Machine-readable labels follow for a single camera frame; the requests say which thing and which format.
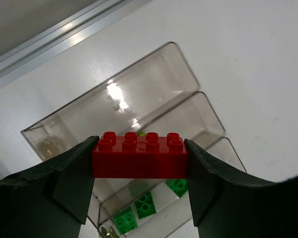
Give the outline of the small green lego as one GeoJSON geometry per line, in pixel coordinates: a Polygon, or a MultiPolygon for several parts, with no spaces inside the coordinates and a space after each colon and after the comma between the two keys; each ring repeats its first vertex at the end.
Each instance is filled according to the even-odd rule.
{"type": "Polygon", "coordinates": [[[131,206],[125,208],[114,216],[113,221],[120,235],[124,235],[138,227],[137,220],[131,206]]]}

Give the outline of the lime lego block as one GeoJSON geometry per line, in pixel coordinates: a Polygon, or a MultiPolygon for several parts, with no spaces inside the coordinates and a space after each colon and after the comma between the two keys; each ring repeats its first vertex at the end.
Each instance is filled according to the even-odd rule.
{"type": "Polygon", "coordinates": [[[146,136],[146,133],[144,133],[144,132],[138,132],[137,135],[143,137],[143,136],[146,136]]]}

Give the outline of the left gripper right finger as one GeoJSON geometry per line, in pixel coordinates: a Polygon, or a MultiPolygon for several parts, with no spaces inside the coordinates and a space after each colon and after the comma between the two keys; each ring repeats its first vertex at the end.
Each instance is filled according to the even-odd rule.
{"type": "Polygon", "coordinates": [[[212,156],[192,140],[188,191],[201,238],[298,238],[298,176],[272,182],[212,156]]]}

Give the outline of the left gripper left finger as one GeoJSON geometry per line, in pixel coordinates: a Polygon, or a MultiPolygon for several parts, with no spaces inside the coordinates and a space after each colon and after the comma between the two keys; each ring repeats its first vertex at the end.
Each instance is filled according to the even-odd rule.
{"type": "Polygon", "coordinates": [[[76,238],[94,177],[91,136],[72,149],[0,180],[0,238],[76,238]]]}

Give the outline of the green square lego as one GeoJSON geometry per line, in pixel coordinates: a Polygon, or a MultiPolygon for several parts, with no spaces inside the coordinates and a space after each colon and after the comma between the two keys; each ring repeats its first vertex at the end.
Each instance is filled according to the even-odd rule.
{"type": "Polygon", "coordinates": [[[167,179],[165,184],[178,198],[181,198],[188,191],[186,179],[167,179]]]}

